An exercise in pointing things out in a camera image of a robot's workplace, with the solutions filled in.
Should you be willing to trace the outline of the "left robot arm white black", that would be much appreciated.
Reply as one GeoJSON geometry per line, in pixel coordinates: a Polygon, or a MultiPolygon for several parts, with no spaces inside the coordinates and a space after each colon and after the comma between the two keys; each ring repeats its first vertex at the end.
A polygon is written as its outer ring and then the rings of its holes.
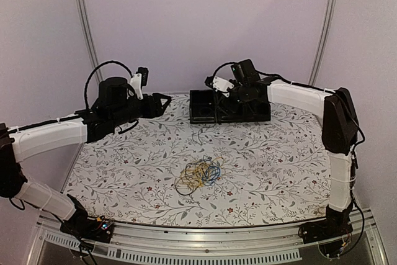
{"type": "Polygon", "coordinates": [[[129,123],[134,128],[140,119],[162,116],[171,97],[144,94],[140,74],[130,79],[112,77],[99,84],[92,106],[56,120],[24,127],[1,125],[1,197],[18,199],[52,213],[78,236],[87,236],[92,223],[77,199],[60,194],[48,185],[22,172],[21,162],[47,151],[68,145],[94,143],[129,123]]]}

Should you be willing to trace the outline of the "left arm base electronics board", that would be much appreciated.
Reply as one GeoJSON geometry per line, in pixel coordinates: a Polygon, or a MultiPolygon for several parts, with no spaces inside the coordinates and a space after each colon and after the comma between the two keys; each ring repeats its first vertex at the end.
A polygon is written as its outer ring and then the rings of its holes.
{"type": "Polygon", "coordinates": [[[69,220],[63,221],[60,231],[74,236],[78,240],[92,240],[110,243],[113,235],[113,223],[103,216],[91,218],[84,212],[75,212],[69,220]]]}

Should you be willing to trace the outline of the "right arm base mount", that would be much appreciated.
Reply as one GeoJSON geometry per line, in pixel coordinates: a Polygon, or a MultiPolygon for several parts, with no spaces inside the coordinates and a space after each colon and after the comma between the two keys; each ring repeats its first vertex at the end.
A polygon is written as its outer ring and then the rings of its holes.
{"type": "Polygon", "coordinates": [[[353,232],[349,217],[352,209],[353,203],[341,212],[327,206],[325,219],[301,224],[298,229],[298,236],[304,244],[307,244],[345,235],[347,240],[339,239],[319,246],[320,253],[323,256],[327,258],[340,257],[350,241],[350,234],[353,232]]]}

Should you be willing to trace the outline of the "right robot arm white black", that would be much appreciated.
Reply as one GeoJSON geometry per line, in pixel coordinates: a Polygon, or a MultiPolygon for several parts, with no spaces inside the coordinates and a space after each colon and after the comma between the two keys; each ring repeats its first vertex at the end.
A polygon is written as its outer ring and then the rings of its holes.
{"type": "Polygon", "coordinates": [[[329,154],[331,193],[328,211],[335,211],[321,224],[321,233],[335,237],[344,229],[344,213],[352,206],[355,183],[355,146],[359,123],[346,88],[321,89],[289,81],[278,74],[257,71],[250,59],[230,64],[235,84],[225,91],[239,104],[266,101],[308,111],[322,121],[321,139],[329,154]]]}

